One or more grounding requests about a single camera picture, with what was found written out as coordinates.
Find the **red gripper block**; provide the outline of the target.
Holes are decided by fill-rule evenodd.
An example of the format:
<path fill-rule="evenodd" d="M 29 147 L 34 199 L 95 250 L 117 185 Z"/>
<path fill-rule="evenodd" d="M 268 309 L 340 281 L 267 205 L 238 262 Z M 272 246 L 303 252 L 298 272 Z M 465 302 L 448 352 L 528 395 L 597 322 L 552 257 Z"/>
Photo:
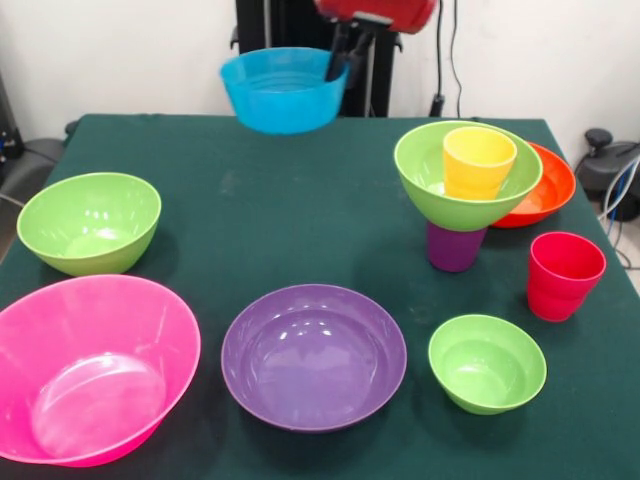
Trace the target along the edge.
<path fill-rule="evenodd" d="M 333 82 L 343 73 L 349 41 L 347 23 L 365 22 L 397 33 L 416 34 L 427 24 L 435 10 L 434 0 L 318 0 L 314 4 L 321 15 L 339 21 L 335 25 L 324 77 L 327 83 Z M 362 31 L 354 48 L 347 54 L 347 88 L 353 88 L 357 84 L 374 39 L 372 31 Z"/>

